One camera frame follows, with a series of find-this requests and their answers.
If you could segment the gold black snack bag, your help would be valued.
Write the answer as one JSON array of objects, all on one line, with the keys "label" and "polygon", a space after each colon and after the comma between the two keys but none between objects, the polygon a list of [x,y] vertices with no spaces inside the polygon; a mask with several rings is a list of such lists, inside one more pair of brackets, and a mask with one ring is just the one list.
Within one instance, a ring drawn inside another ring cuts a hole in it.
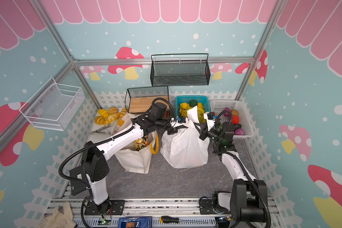
[{"label": "gold black snack bag", "polygon": [[140,150],[146,148],[148,145],[149,145],[148,135],[146,135],[140,139],[135,140],[135,150],[136,151],[140,151]]}]

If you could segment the white plastic grocery bag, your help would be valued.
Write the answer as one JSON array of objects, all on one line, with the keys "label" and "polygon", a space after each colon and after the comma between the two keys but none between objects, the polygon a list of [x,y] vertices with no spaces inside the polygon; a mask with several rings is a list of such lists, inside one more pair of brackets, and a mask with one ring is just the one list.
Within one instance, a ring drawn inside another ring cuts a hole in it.
[{"label": "white plastic grocery bag", "polygon": [[185,123],[172,121],[172,129],[162,135],[161,154],[176,169],[196,168],[207,164],[209,139],[200,139],[195,126],[199,123],[198,107],[187,110]]}]

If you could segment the white canvas tote bag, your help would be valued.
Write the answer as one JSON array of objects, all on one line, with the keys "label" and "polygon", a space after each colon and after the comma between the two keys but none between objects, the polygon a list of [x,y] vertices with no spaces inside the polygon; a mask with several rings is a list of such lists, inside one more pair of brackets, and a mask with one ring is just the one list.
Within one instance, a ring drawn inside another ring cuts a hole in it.
[{"label": "white canvas tote bag", "polygon": [[152,155],[158,153],[159,146],[158,134],[154,131],[148,134],[146,146],[141,146],[138,149],[135,141],[132,141],[118,151],[115,156],[127,172],[148,174]]}]

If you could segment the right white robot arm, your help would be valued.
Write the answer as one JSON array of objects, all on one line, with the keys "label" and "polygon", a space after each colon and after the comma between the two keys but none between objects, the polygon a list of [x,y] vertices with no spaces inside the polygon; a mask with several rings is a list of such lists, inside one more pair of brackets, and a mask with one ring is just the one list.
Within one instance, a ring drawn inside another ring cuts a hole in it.
[{"label": "right white robot arm", "polygon": [[205,123],[200,124],[200,139],[209,138],[213,154],[218,156],[228,169],[232,179],[232,190],[216,191],[212,197],[212,209],[218,213],[229,213],[236,227],[240,222],[254,227],[255,222],[264,223],[266,228],[272,225],[271,214],[268,208],[267,185],[251,175],[245,167],[233,143],[234,133],[237,130],[232,123],[231,111],[222,111],[220,114],[206,112]]}]

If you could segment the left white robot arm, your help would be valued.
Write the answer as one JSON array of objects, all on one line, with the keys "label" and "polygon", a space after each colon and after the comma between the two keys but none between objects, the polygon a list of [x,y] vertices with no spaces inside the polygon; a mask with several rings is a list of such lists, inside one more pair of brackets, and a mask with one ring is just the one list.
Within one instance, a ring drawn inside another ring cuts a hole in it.
[{"label": "left white robot arm", "polygon": [[[157,97],[146,112],[132,118],[130,125],[125,129],[110,136],[103,141],[92,143],[67,157],[59,166],[61,178],[70,181],[78,181],[85,185],[90,192],[90,199],[97,206],[110,205],[109,195],[106,190],[106,176],[109,174],[107,160],[125,146],[140,139],[156,130],[169,131],[179,126],[185,126],[185,117],[177,117],[172,105],[164,98]],[[77,155],[82,154],[82,167],[86,179],[65,175],[65,165]]]}]

